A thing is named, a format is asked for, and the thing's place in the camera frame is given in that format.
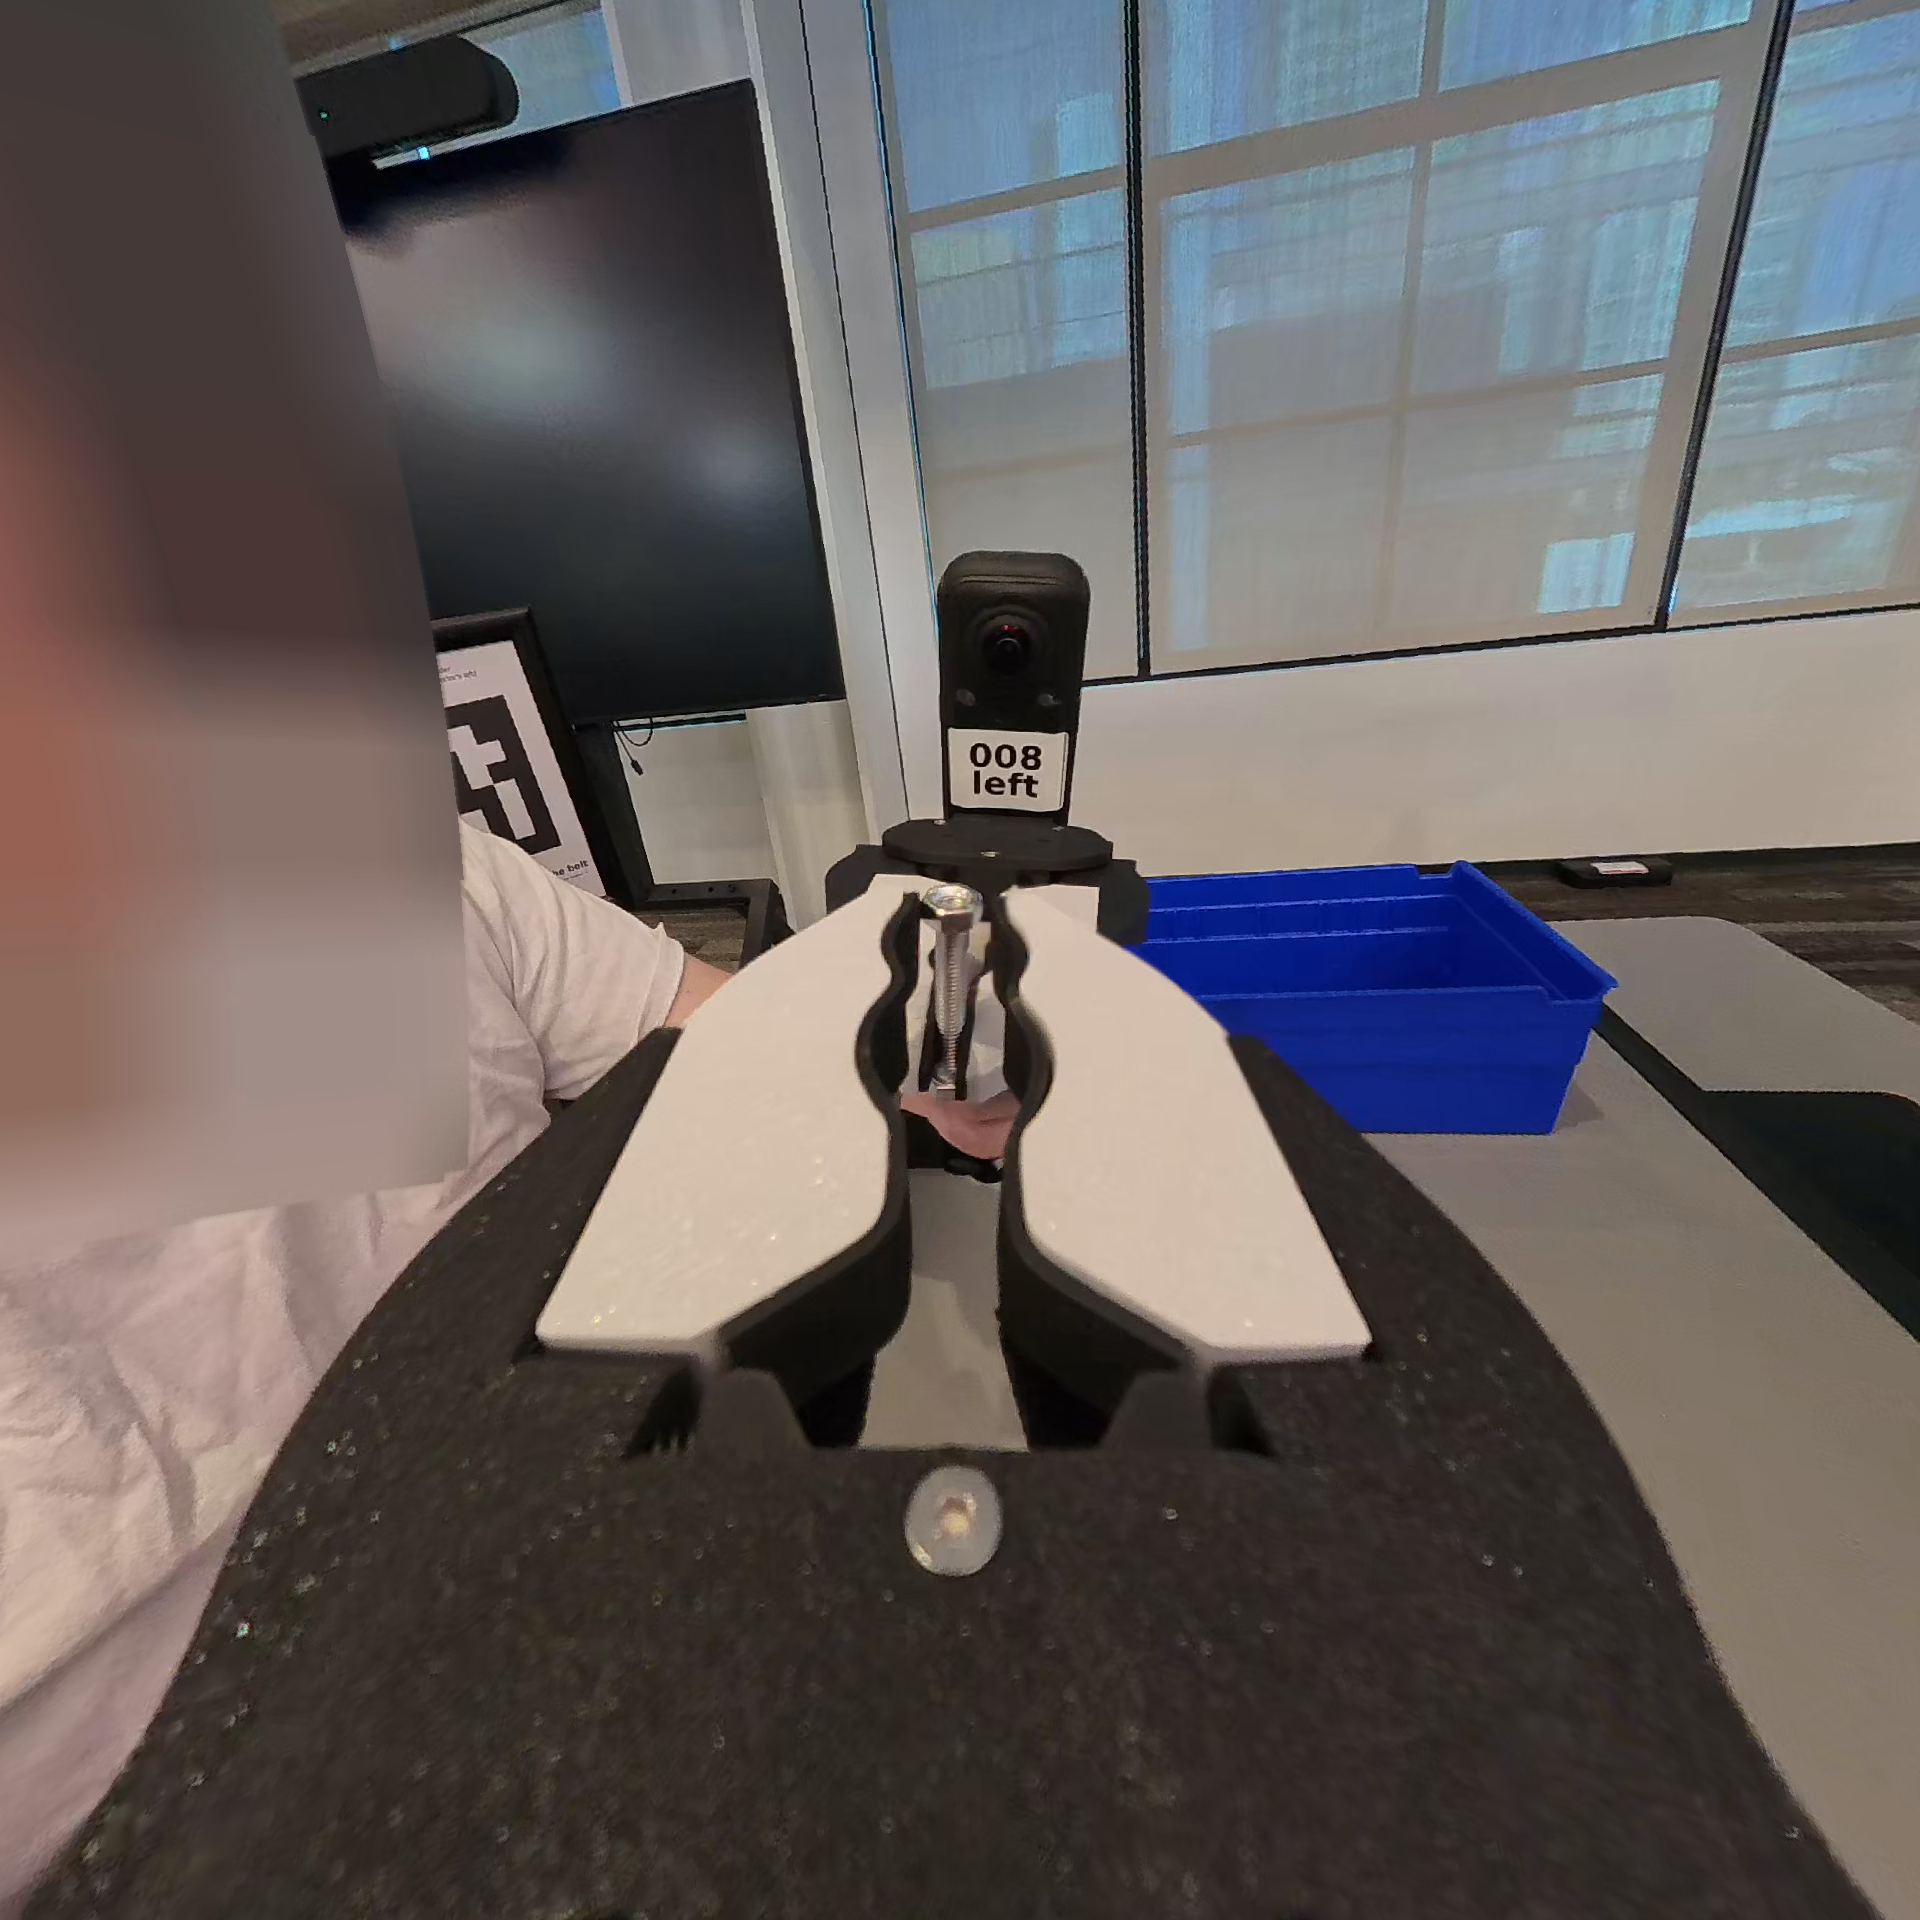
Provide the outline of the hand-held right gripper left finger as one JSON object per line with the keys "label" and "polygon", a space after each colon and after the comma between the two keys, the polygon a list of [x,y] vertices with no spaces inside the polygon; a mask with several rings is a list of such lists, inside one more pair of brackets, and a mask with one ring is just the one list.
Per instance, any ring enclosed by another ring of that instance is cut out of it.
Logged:
{"label": "hand-held right gripper left finger", "polygon": [[542,1307],[552,1353],[848,1373],[906,1316],[906,1000],[922,909],[870,889],[669,1037]]}

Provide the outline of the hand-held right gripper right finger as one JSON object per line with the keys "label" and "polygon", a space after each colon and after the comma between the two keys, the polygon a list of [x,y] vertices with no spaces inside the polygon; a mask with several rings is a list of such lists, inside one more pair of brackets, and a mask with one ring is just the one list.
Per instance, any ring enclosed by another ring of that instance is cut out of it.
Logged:
{"label": "hand-held right gripper right finger", "polygon": [[1048,1376],[1354,1359],[1372,1331],[1226,1029],[1050,892],[998,900],[998,1327]]}

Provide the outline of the long thin silver bolt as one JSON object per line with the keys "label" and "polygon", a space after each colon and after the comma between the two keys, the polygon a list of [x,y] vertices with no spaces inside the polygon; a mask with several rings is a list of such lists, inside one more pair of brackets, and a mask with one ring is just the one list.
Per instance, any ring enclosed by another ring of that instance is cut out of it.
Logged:
{"label": "long thin silver bolt", "polygon": [[984,896],[960,879],[936,879],[922,893],[930,927],[928,1020],[922,1044],[923,1087],[940,1060],[966,1063],[973,1022],[973,936],[984,920]]}

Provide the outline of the blue plastic bin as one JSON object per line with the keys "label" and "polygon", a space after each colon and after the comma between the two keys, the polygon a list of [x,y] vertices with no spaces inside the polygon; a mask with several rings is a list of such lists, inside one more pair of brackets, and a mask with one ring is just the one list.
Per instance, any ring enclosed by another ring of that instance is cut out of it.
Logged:
{"label": "blue plastic bin", "polygon": [[1616,979],[1480,868],[1154,878],[1138,956],[1369,1136],[1546,1136]]}

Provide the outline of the person's left forearm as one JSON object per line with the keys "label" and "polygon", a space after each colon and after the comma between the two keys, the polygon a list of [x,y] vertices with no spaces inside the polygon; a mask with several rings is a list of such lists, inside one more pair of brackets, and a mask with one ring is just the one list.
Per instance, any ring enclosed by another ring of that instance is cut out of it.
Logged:
{"label": "person's left forearm", "polygon": [[681,1030],[732,980],[738,936],[716,927],[676,927],[676,944],[681,947],[678,988],[659,1023]]}

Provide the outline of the person's left hand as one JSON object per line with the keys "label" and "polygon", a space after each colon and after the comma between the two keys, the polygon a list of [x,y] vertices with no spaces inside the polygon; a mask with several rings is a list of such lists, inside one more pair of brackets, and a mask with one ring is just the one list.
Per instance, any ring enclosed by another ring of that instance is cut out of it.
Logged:
{"label": "person's left hand", "polygon": [[986,1100],[954,1100],[914,1089],[901,1094],[906,1160],[978,1184],[998,1184],[1004,1156],[1019,1117],[1012,1089]]}

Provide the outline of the black monitor stand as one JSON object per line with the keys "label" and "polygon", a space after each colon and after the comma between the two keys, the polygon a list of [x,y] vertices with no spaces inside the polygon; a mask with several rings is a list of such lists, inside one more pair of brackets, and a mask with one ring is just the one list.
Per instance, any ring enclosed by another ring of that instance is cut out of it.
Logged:
{"label": "black monitor stand", "polygon": [[644,920],[673,913],[732,913],[741,918],[741,963],[782,947],[793,936],[780,886],[770,878],[666,883],[646,855],[628,764],[622,758],[618,729],[587,725],[571,732],[582,766],[597,824],[587,828],[601,861],[609,896]]}

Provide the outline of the large black monitor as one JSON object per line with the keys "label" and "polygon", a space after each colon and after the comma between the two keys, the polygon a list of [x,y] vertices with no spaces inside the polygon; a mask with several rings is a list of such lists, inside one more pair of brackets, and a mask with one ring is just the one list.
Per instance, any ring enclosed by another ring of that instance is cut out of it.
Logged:
{"label": "large black monitor", "polygon": [[331,190],[435,619],[525,609],[574,727],[844,700],[747,79]]}

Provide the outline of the white sign board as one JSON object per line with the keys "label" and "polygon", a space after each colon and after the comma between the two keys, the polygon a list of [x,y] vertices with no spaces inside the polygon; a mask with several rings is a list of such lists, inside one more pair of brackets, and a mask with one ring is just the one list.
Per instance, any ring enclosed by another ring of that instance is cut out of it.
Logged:
{"label": "white sign board", "polygon": [[433,623],[462,817],[533,857],[554,878],[625,902],[577,733],[528,607]]}

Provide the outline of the glass window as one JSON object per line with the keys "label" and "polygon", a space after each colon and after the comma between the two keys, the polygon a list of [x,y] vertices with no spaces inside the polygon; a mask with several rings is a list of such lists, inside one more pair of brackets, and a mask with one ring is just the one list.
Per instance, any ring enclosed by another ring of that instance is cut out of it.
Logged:
{"label": "glass window", "polygon": [[1134,681],[1916,604],[1918,7],[869,5],[928,568]]}

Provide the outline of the black video bar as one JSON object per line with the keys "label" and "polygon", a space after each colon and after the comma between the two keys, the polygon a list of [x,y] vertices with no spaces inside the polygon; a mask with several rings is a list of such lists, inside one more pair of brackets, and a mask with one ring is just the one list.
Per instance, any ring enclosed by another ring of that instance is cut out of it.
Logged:
{"label": "black video bar", "polygon": [[522,96],[512,71],[466,37],[406,43],[324,65],[296,83],[324,161],[373,160],[509,127]]}

